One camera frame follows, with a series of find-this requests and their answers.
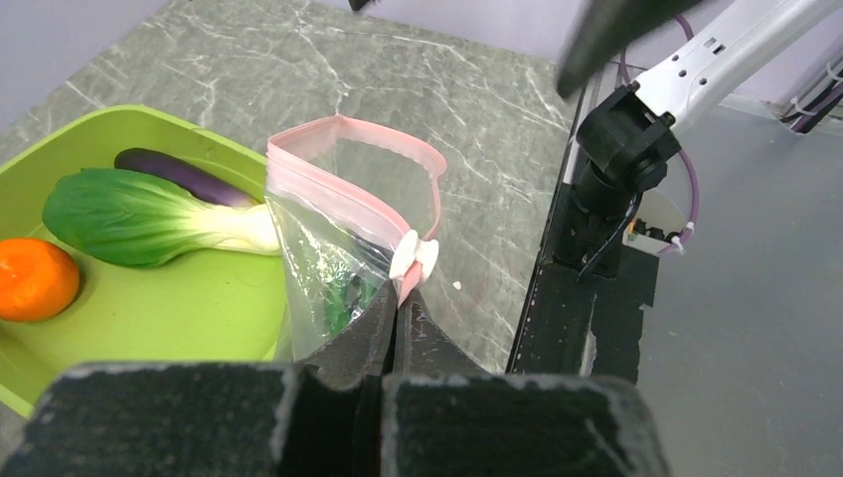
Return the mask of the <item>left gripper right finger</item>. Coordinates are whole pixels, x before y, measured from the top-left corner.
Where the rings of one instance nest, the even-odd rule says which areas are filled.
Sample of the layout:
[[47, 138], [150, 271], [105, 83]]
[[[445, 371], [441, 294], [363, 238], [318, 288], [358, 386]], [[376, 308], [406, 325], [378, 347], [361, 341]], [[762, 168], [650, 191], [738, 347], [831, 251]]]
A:
[[383, 476], [669, 476], [652, 413], [613, 377], [383, 370]]

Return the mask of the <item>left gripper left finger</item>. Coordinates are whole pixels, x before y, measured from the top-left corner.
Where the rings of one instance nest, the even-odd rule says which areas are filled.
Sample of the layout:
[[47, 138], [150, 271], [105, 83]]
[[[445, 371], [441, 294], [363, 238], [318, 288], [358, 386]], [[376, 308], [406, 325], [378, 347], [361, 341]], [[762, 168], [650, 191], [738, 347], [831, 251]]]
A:
[[99, 362], [42, 394], [5, 476], [376, 476], [397, 294], [306, 360]]

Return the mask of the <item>clear zip top bag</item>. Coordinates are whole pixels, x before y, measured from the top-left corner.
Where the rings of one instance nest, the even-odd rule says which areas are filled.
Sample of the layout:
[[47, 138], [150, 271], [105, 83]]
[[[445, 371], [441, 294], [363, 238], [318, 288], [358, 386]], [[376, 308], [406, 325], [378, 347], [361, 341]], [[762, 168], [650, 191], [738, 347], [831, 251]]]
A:
[[421, 139], [339, 114], [270, 136], [266, 158], [264, 198], [285, 272], [283, 329], [301, 360], [338, 335], [325, 323], [324, 290], [340, 271], [374, 288], [362, 315], [381, 289], [405, 300], [428, 281], [447, 163]]

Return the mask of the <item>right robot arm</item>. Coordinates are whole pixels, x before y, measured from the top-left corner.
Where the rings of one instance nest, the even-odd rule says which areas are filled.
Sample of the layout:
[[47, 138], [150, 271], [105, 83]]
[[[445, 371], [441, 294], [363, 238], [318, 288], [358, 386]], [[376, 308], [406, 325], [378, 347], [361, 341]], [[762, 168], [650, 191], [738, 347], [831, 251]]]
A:
[[[558, 94], [570, 97], [623, 49], [697, 5], [590, 2], [562, 55]], [[700, 117], [841, 7], [830, 0], [732, 2], [586, 115], [576, 141], [587, 163], [569, 193], [571, 208], [586, 217], [623, 216], [664, 179], [667, 161]]]

